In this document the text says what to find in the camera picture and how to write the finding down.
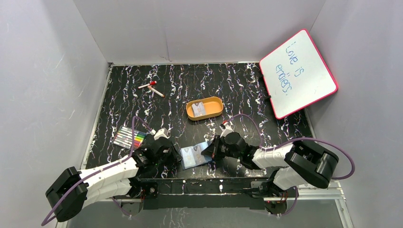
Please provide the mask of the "navy blue card holder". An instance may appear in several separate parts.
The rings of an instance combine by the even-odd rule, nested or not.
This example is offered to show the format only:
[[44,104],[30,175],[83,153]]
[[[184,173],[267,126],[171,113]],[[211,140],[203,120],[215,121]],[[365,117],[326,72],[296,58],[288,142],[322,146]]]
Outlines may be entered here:
[[209,142],[201,142],[194,146],[181,148],[180,154],[182,156],[182,168],[186,170],[211,162],[211,157],[201,154],[201,152],[205,150],[209,145]]

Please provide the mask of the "orange oval tray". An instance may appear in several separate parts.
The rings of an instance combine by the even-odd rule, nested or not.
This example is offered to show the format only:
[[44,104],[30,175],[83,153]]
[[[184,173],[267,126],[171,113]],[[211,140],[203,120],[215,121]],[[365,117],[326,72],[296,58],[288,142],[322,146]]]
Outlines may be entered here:
[[190,101],[186,104],[186,113],[192,121],[217,117],[222,114],[223,102],[216,96]]

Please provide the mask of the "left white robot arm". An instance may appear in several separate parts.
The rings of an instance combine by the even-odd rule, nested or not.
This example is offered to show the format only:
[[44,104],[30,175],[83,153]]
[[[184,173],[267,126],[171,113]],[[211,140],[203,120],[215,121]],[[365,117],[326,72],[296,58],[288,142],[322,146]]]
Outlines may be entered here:
[[150,186],[139,176],[162,164],[176,163],[182,157],[171,140],[145,140],[128,155],[99,167],[77,170],[65,169],[48,188],[45,195],[52,207],[42,225],[56,219],[65,222],[75,217],[86,206],[115,196],[143,197]]

